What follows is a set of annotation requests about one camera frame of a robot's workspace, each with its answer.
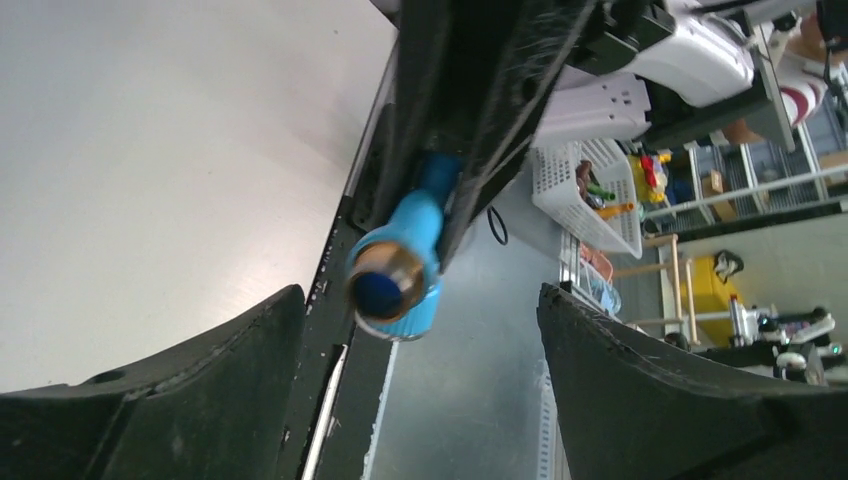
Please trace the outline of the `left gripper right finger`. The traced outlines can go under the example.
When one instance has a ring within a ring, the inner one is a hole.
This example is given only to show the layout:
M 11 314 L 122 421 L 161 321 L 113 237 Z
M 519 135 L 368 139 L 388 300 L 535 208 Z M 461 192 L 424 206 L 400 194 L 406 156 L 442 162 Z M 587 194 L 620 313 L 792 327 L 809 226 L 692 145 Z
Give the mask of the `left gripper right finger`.
M 543 284 L 537 321 L 575 479 L 843 479 L 847 392 L 686 352 Z

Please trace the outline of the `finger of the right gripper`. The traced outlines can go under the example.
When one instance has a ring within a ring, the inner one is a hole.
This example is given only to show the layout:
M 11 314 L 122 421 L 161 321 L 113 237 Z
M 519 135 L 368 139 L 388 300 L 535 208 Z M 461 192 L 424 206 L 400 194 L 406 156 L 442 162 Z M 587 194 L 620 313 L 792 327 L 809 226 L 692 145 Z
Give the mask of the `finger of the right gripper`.
M 432 84 L 414 95 L 425 108 L 424 134 L 415 151 L 412 185 L 427 151 L 465 159 L 473 123 L 482 111 L 483 90 L 494 78 L 498 52 L 512 32 L 523 1 L 404 1 L 399 12 L 399 38 L 414 52 L 429 54 Z M 506 188 L 519 168 L 515 153 L 524 148 L 528 123 L 508 147 L 484 184 L 474 218 Z
M 451 213 L 438 245 L 440 270 L 455 256 L 484 184 L 501 162 L 548 86 L 561 70 L 595 8 L 594 1 L 523 1 L 512 32 L 500 48 L 494 78 L 483 90 L 482 111 Z

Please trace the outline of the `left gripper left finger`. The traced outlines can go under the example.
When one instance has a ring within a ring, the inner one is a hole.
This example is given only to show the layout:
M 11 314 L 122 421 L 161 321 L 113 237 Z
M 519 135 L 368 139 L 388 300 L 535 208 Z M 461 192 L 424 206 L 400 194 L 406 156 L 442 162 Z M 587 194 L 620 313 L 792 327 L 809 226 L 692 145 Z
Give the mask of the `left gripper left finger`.
M 1 398 L 5 479 L 270 479 L 305 320 L 291 285 L 76 385 Z

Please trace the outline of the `blue plastic water faucet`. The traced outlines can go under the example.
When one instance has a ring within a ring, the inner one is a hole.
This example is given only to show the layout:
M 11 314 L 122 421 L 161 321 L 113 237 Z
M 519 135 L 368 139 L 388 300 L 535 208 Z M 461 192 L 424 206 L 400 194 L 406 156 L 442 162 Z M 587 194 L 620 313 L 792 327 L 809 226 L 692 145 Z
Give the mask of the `blue plastic water faucet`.
M 366 333 L 404 342 L 432 328 L 442 287 L 437 243 L 461 171 L 459 157 L 427 153 L 412 191 L 349 253 L 346 299 Z

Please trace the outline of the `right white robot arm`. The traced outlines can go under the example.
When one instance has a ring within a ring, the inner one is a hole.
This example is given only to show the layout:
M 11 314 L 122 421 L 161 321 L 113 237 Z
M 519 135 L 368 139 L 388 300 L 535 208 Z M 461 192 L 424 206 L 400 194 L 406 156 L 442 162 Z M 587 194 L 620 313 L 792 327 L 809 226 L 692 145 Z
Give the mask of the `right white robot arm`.
M 779 109 L 776 62 L 753 31 L 796 1 L 404 1 L 376 107 L 355 223 L 372 230 L 428 151 L 463 178 L 440 261 L 528 151 L 573 141 L 681 145 Z

